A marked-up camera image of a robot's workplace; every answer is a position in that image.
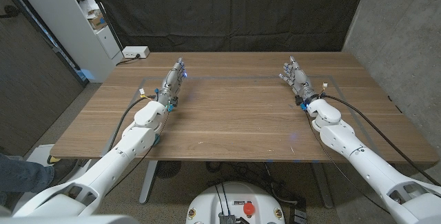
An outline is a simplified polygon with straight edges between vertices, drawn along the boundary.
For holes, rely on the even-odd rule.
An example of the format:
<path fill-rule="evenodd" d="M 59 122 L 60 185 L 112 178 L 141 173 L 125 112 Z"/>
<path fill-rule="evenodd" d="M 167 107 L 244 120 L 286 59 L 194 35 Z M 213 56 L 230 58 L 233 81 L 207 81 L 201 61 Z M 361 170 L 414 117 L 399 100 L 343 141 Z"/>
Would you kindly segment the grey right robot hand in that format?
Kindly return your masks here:
<path fill-rule="evenodd" d="M 293 56 L 290 56 L 289 59 L 289 63 L 284 63 L 283 73 L 279 74 L 279 77 L 291 87 L 296 105 L 307 106 L 317 99 L 318 94 L 297 60 Z"/>

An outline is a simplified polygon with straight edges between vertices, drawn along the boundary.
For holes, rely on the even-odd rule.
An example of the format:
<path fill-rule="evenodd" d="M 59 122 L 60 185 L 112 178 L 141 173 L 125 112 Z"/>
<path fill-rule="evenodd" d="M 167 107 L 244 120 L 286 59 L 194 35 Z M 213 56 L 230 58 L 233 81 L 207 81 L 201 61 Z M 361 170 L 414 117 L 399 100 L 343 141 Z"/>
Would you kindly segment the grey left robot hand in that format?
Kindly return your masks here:
<path fill-rule="evenodd" d="M 167 111 L 171 111 L 177 106 L 178 93 L 183 80 L 187 77 L 183 58 L 179 57 L 172 69 L 163 79 L 161 88 L 156 93 L 156 101 L 165 106 Z"/>

